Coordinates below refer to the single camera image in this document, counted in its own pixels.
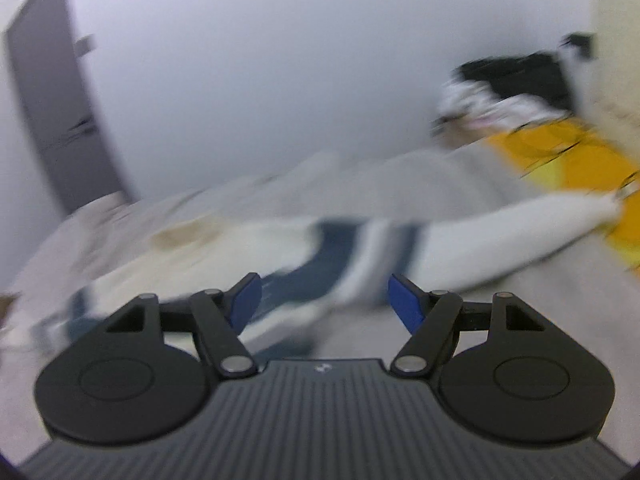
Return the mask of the cream blue striped sweater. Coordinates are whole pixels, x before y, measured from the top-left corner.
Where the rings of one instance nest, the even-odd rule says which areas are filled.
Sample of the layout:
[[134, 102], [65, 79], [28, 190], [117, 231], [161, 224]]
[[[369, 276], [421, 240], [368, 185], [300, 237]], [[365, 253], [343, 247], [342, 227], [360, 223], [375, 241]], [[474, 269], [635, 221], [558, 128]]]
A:
[[456, 221], [179, 221], [179, 203], [108, 209], [98, 200], [73, 216], [66, 245], [76, 252], [56, 278], [58, 298], [44, 313], [31, 304], [14, 308], [1, 347], [56, 353], [144, 292], [183, 300], [250, 272], [262, 280], [262, 299], [240, 316], [242, 341], [257, 351], [313, 346], [322, 318], [381, 307], [394, 274], [425, 289], [464, 292], [546, 258], [622, 210], [611, 194], [564, 192]]

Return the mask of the grey bed sheet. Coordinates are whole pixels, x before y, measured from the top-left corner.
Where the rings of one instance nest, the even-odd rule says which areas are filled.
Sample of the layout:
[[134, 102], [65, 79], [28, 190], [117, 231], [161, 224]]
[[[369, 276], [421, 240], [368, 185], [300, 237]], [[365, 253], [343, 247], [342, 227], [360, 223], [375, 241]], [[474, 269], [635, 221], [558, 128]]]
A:
[[[204, 214], [243, 220], [305, 214], [452, 220], [534, 193], [489, 148], [474, 144], [384, 162], [318, 154], [277, 177], [241, 178], [132, 205], [112, 195], [79, 209], [41, 245], [13, 284], [18, 300], [8, 324], [58, 312], [81, 285], [139, 255], [153, 233]], [[501, 286], [524, 297], [612, 370], [616, 398], [602, 437], [626, 460], [638, 460], [638, 281], [590, 236], [505, 278]]]

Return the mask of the brown pillow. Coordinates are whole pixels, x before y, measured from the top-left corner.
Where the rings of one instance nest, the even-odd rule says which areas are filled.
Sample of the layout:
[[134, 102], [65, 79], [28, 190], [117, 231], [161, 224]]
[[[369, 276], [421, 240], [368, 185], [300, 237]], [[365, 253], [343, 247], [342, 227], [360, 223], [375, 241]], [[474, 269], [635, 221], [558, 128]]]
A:
[[6, 324], [6, 320], [11, 315], [12, 307], [17, 302], [20, 296], [15, 294], [1, 294], [0, 295], [0, 326], [3, 327]]

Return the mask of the yellow printed pillow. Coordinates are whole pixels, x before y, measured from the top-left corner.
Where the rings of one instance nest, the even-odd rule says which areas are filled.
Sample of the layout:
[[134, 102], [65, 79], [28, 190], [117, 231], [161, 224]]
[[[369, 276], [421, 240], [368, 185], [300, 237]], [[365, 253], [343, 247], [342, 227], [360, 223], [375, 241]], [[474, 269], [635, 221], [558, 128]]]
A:
[[627, 270], [639, 273], [639, 165], [574, 119], [488, 136], [518, 175], [546, 191], [614, 193], [623, 200], [617, 223], [602, 230]]

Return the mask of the white crumpled cloth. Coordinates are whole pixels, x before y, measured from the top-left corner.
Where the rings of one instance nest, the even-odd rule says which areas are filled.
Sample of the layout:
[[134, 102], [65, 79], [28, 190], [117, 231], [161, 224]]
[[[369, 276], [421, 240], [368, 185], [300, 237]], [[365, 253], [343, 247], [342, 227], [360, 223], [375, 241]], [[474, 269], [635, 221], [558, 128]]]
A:
[[513, 131], [526, 125], [557, 122], [570, 116], [540, 96], [517, 94], [502, 98], [485, 81], [450, 80], [442, 88], [437, 111], [442, 119], [463, 119], [470, 129]]

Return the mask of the black fluffy garment right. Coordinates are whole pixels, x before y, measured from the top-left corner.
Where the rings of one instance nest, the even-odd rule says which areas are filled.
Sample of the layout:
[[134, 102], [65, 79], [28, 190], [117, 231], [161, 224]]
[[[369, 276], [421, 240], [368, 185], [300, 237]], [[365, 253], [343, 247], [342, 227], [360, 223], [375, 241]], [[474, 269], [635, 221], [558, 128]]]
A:
[[558, 110], [576, 112], [573, 92], [558, 58], [551, 52], [480, 58], [460, 65], [457, 73], [463, 80], [486, 82], [501, 99], [529, 94]]

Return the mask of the grey door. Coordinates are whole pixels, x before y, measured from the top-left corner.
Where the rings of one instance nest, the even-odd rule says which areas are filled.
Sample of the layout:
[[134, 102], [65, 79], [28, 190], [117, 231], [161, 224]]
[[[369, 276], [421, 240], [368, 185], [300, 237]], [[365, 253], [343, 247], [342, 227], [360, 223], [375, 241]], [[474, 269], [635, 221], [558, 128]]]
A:
[[[94, 114], [74, 44], [66, 0], [27, 0], [6, 31], [11, 73], [32, 146], [68, 214], [112, 193], [132, 200]], [[93, 134], [68, 134], [88, 115], [98, 127]]]

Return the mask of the grey wall switch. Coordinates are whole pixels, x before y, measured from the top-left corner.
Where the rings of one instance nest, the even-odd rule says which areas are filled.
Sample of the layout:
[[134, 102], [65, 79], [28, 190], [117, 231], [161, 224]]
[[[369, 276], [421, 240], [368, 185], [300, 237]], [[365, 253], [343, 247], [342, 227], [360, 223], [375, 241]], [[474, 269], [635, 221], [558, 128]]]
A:
[[74, 48], [78, 58], [82, 58], [96, 48], [96, 40], [93, 35], [83, 36], [75, 41]]

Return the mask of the black wall plug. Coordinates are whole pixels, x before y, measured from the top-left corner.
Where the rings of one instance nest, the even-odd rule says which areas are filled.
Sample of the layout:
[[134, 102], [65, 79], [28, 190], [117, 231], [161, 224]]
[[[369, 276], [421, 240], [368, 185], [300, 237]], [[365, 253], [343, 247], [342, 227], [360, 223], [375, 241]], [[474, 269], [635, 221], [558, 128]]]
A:
[[596, 35], [593, 32], [571, 32], [562, 39], [561, 46], [573, 48], [580, 58], [591, 60], [594, 58], [595, 41]]

